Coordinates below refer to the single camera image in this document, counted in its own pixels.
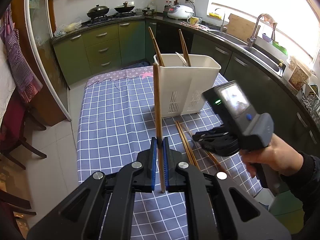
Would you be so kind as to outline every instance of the white plastic basket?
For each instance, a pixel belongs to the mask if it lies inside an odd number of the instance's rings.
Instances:
[[[177,54],[162,54],[162,58],[165,65],[159,69],[162,117],[199,113],[205,103],[201,94],[212,88],[221,66],[205,55],[189,54],[192,67],[182,66]]]

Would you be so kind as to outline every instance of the wooden cutting board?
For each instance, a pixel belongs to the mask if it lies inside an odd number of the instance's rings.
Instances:
[[[244,42],[247,42],[247,38],[250,38],[253,33],[254,25],[255,23],[249,20],[246,20],[234,14],[230,14],[229,23],[226,25],[227,33]]]

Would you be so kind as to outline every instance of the yellow mug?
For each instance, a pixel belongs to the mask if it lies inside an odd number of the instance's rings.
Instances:
[[[191,25],[195,25],[197,23],[201,23],[201,18],[198,18],[198,17],[188,17],[187,18],[187,22]]]

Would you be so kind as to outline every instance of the rice cooker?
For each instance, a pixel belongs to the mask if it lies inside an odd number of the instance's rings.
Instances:
[[[193,15],[194,11],[186,5],[173,5],[168,10],[168,17],[173,19],[187,19]]]

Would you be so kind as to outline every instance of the black sleeve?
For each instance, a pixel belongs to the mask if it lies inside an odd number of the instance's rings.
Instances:
[[[305,224],[320,201],[320,159],[299,153],[303,156],[301,169],[292,176],[281,175],[281,178],[288,185],[291,193],[302,201]]]

